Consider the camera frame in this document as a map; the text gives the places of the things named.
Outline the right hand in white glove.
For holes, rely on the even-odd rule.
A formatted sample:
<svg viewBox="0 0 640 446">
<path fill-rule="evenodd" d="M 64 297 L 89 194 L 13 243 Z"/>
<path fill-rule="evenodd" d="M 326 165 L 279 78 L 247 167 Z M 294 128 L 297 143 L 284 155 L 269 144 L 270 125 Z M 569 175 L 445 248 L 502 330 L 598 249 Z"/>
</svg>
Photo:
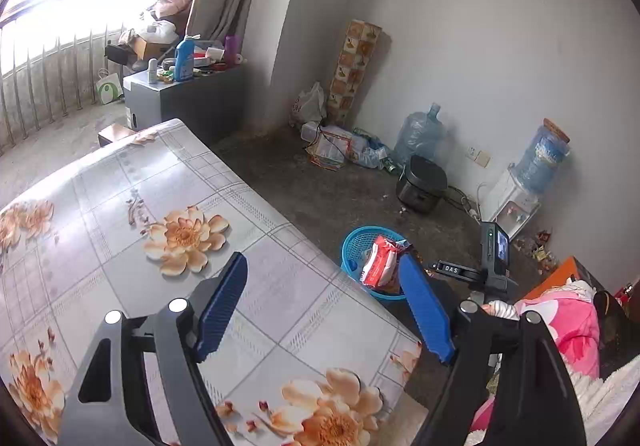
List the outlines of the right hand in white glove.
<svg viewBox="0 0 640 446">
<path fill-rule="evenodd" d="M 520 314 L 518 314 L 518 310 L 514 305 L 500 300 L 493 300 L 483 304 L 482 309 L 486 314 L 492 317 L 514 320 L 514 322 L 517 322 L 520 319 Z"/>
</svg>

